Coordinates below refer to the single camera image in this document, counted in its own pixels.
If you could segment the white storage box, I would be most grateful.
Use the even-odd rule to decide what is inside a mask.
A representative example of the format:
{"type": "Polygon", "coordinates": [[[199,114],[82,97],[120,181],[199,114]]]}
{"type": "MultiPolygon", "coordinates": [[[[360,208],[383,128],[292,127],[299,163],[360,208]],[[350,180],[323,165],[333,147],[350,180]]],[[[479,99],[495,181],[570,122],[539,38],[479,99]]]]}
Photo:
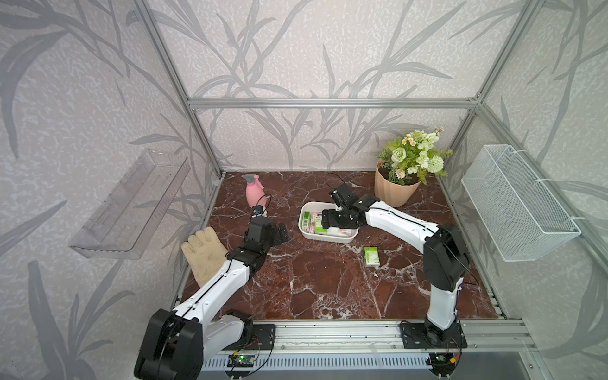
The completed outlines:
{"type": "Polygon", "coordinates": [[[357,234],[359,233],[359,229],[354,229],[354,230],[357,230],[357,234],[353,237],[348,237],[348,238],[334,237],[334,236],[330,236],[328,234],[325,234],[325,235],[315,234],[314,225],[312,223],[310,223],[310,232],[309,233],[304,232],[302,230],[301,221],[302,221],[303,212],[310,212],[310,214],[312,214],[313,212],[317,212],[321,215],[322,212],[326,209],[329,209],[329,210],[337,209],[337,206],[332,203],[315,202],[315,201],[305,203],[302,206],[302,208],[300,210],[300,214],[299,214],[299,221],[298,221],[298,228],[299,228],[299,231],[302,233],[302,235],[307,239],[321,241],[321,242],[334,242],[334,243],[340,243],[340,244],[347,244],[347,243],[352,242],[355,239],[355,237],[357,236],[357,234]]]}

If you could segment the green tissue pack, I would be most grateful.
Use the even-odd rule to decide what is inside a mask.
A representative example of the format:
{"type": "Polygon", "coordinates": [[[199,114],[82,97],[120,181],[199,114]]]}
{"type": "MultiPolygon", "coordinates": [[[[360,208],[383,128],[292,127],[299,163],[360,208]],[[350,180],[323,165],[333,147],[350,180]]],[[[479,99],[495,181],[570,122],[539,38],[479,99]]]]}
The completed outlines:
{"type": "Polygon", "coordinates": [[[314,218],[313,232],[319,235],[328,234],[329,230],[322,225],[322,216],[316,215],[314,218]]]}
{"type": "Polygon", "coordinates": [[[311,224],[312,216],[310,212],[303,212],[301,228],[304,232],[310,232],[310,224],[311,224]]]}
{"type": "Polygon", "coordinates": [[[367,267],[378,268],[380,264],[378,248],[377,247],[365,247],[364,248],[364,261],[367,267]]]}

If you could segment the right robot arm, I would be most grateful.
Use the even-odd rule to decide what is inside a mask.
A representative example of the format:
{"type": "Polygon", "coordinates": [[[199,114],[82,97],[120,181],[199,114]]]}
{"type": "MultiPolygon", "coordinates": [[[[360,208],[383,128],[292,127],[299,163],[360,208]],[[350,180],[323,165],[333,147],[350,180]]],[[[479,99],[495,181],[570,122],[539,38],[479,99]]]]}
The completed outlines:
{"type": "Polygon", "coordinates": [[[431,285],[426,326],[447,331],[456,322],[459,292],[470,258],[459,228],[451,223],[438,225],[401,212],[380,199],[356,196],[335,189],[330,196],[334,209],[321,212],[324,228],[357,229],[370,226],[385,231],[422,253],[423,269],[431,285]]]}

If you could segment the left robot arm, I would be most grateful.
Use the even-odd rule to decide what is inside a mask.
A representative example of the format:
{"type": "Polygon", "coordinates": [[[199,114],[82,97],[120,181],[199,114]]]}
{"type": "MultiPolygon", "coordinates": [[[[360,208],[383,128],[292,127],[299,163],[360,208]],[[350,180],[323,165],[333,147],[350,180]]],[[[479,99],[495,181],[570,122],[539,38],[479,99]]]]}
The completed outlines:
{"type": "Polygon", "coordinates": [[[213,318],[265,263],[269,250],[289,241],[288,228],[265,216],[250,219],[241,245],[227,252],[218,272],[172,310],[148,322],[134,368],[137,379],[196,379],[213,356],[247,335],[243,313],[213,318]]]}

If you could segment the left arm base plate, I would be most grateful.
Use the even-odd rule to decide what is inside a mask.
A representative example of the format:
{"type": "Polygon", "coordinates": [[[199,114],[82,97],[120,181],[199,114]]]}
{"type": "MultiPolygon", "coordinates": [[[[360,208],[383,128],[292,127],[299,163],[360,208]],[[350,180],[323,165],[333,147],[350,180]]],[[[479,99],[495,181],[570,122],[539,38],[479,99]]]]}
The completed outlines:
{"type": "Polygon", "coordinates": [[[275,346],[276,325],[274,324],[257,324],[247,325],[244,329],[242,337],[226,346],[225,351],[241,351],[245,350],[271,350],[275,346]]]}

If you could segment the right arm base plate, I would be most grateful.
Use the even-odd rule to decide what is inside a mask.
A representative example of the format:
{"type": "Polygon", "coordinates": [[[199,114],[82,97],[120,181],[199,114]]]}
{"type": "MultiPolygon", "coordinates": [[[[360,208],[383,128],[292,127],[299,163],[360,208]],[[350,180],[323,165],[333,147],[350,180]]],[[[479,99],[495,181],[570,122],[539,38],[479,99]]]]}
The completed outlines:
{"type": "Polygon", "coordinates": [[[459,349],[467,348],[468,343],[462,326],[454,321],[443,330],[432,324],[427,318],[424,321],[401,321],[399,331],[406,349],[459,349]]]}

